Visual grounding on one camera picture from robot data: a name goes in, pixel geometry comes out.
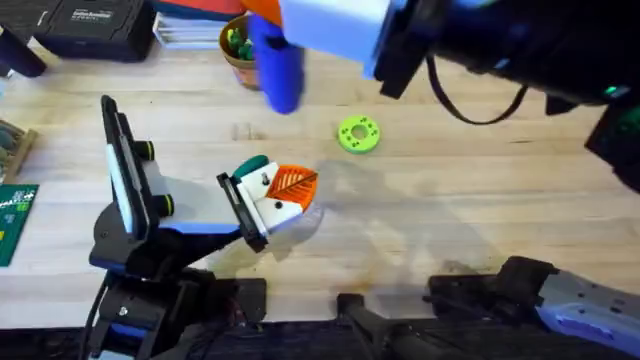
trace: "green object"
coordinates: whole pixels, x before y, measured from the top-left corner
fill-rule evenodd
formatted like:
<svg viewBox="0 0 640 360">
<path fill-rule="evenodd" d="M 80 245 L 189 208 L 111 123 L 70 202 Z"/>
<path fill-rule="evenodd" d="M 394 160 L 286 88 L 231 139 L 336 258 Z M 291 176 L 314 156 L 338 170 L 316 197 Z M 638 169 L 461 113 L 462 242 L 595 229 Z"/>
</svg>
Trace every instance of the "green object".
<svg viewBox="0 0 640 360">
<path fill-rule="evenodd" d="M 353 115 L 340 124 L 338 140 L 348 152 L 365 154 L 373 150 L 380 142 L 380 128 L 368 116 Z"/>
<path fill-rule="evenodd" d="M 242 34 L 240 33 L 240 29 L 229 29 L 229 31 L 227 31 L 227 42 L 229 43 L 231 51 L 237 52 L 240 46 L 245 43 L 245 40 L 242 38 Z"/>
<path fill-rule="evenodd" d="M 0 266 L 7 267 L 36 198 L 38 185 L 0 185 Z"/>
<path fill-rule="evenodd" d="M 266 155 L 256 155 L 238 166 L 236 171 L 233 172 L 233 177 L 240 180 L 243 176 L 267 165 L 269 165 L 269 158 Z"/>
<path fill-rule="evenodd" d="M 243 39 L 240 29 L 229 29 L 227 31 L 227 42 L 229 48 L 240 60 L 253 60 L 253 43 L 249 39 Z"/>
</svg>

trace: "black cable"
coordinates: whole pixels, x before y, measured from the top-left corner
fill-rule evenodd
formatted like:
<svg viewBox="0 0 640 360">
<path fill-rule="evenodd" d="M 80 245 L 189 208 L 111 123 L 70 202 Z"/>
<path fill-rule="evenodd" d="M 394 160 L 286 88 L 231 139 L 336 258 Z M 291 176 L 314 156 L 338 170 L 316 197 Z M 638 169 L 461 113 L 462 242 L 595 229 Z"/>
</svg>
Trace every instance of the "black cable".
<svg viewBox="0 0 640 360">
<path fill-rule="evenodd" d="M 529 90 L 528 86 L 522 86 L 520 90 L 518 90 L 518 93 L 516 94 L 516 97 L 513 99 L 513 102 L 511 103 L 511 105 L 509 105 L 507 110 L 505 110 L 497 118 L 486 121 L 486 122 L 473 121 L 467 118 L 466 116 L 462 115 L 462 113 L 460 113 L 460 111 L 455 107 L 455 105 L 453 105 L 453 102 L 451 102 L 451 100 L 449 99 L 449 96 L 447 96 L 447 94 L 444 92 L 444 89 L 442 88 L 442 84 L 440 84 L 440 79 L 438 79 L 438 70 L 436 68 L 436 62 L 433 56 L 427 56 L 426 61 L 427 61 L 427 68 L 429 70 L 429 82 L 431 83 L 431 88 L 433 89 L 433 93 L 436 95 L 436 97 L 438 98 L 442 106 L 444 106 L 444 108 L 447 109 L 447 111 L 451 115 L 453 115 L 458 120 L 470 125 L 493 125 L 501 122 L 502 120 L 509 118 L 509 116 L 513 115 L 513 113 L 516 112 L 516 110 L 518 110 L 518 108 L 520 107 L 520 104 L 522 104 L 522 99 L 524 99 L 524 96 L 526 95 L 527 90 Z"/>
<path fill-rule="evenodd" d="M 89 315 L 87 316 L 87 321 L 84 323 L 84 329 L 82 329 L 82 336 L 80 337 L 80 353 L 78 354 L 78 360 L 86 360 L 87 358 L 87 342 L 89 342 L 89 336 L 91 336 L 91 328 L 93 327 L 93 320 L 98 312 L 98 305 L 102 302 L 102 298 L 107 291 L 107 283 L 109 282 L 108 278 L 109 273 L 107 272 L 102 280 L 102 284 L 100 284 L 96 298 L 93 300 L 91 310 L 89 310 Z"/>
</svg>

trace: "white object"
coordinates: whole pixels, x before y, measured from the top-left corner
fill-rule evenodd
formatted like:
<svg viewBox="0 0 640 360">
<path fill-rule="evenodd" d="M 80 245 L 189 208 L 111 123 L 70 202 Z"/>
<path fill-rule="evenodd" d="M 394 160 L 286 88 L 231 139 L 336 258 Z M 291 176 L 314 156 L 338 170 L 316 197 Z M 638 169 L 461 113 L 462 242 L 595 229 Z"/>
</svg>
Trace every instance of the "white object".
<svg viewBox="0 0 640 360">
<path fill-rule="evenodd" d="M 218 36 L 227 23 L 212 20 L 173 18 L 158 13 L 153 33 L 168 49 L 218 49 Z"/>
<path fill-rule="evenodd" d="M 361 63 L 374 56 L 391 0 L 280 0 L 287 41 Z"/>
<path fill-rule="evenodd" d="M 251 212 L 256 224 L 260 223 L 258 229 L 264 236 L 278 231 L 302 215 L 303 212 L 302 206 L 298 203 L 266 197 L 279 168 L 277 163 L 272 162 L 243 176 L 240 180 L 241 183 L 238 184 L 238 189 L 242 189 L 240 195 L 247 206 L 251 204 L 249 212 Z M 265 176 L 269 179 L 267 185 L 263 182 Z"/>
</svg>

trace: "wooden surface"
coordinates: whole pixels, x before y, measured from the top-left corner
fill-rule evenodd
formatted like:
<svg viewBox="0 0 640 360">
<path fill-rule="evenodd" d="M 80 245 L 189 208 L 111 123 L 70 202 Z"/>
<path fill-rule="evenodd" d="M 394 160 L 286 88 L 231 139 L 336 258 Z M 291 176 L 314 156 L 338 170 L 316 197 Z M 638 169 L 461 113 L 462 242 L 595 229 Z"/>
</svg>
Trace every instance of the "wooden surface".
<svg viewBox="0 0 640 360">
<path fill-rule="evenodd" d="M 111 195 L 102 94 L 154 141 L 168 176 L 212 183 L 260 153 L 319 172 L 315 205 L 269 251 L 238 242 L 197 263 L 222 277 L 265 277 L 270 320 L 330 318 L 339 291 L 414 316 L 430 275 L 492 272 L 514 254 L 640 293 L 640 197 L 583 149 L 602 109 L 551 119 L 531 92 L 513 119 L 473 127 L 443 110 L 424 72 L 394 101 L 359 65 L 311 53 L 304 104 L 281 116 L 217 52 L 156 51 L 139 65 L 46 60 L 46 76 L 16 76 L 0 100 L 1 118 L 41 134 L 20 175 L 41 185 L 38 198 L 11 267 L 0 269 L 0 327 L 84 322 L 102 278 L 87 262 L 93 223 Z M 477 119 L 500 113 L 517 89 L 442 62 L 440 72 Z M 353 114 L 382 129 L 368 155 L 335 139 Z"/>
</svg>

